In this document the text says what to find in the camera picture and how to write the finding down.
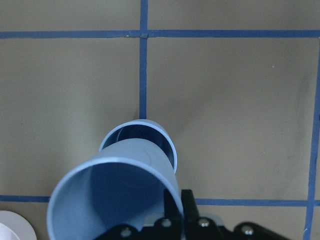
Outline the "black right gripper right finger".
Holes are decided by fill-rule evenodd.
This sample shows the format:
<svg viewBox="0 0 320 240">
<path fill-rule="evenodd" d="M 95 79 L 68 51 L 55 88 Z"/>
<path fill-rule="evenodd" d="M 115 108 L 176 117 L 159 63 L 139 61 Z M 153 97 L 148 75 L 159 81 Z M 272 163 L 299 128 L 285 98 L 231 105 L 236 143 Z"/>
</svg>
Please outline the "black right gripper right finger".
<svg viewBox="0 0 320 240">
<path fill-rule="evenodd" d="M 186 223 L 195 223 L 199 217 L 196 200 L 191 189 L 181 190 L 181 201 L 183 206 L 184 221 Z"/>
</svg>

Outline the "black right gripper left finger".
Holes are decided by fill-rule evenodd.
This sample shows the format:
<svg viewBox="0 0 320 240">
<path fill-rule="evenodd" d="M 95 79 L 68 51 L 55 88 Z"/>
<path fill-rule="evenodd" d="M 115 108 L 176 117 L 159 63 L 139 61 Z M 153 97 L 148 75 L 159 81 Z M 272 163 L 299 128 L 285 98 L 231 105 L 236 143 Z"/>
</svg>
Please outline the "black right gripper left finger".
<svg viewBox="0 0 320 240">
<path fill-rule="evenodd" d="M 164 217 L 162 220 L 163 227 L 173 227 L 182 225 L 182 217 L 177 204 L 168 189 L 163 191 L 164 200 Z"/>
</svg>

